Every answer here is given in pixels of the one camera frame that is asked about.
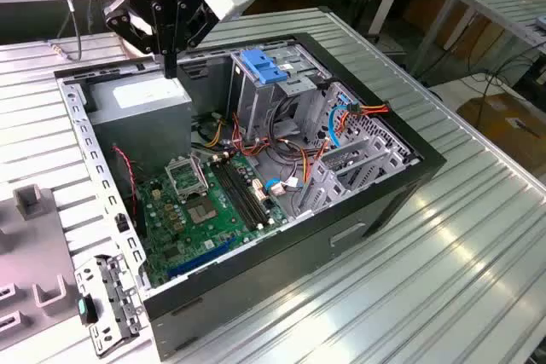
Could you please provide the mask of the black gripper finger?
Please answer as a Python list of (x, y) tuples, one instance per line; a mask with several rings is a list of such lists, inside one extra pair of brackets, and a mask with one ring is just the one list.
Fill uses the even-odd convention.
[(165, 78), (171, 78), (171, 28), (164, 7), (150, 0), (115, 0), (104, 10), (109, 29), (134, 49), (152, 55)]
[(218, 22), (218, 17), (204, 3), (193, 10), (188, 4), (177, 2), (173, 53), (170, 55), (170, 78), (177, 76), (178, 55), (198, 46)]

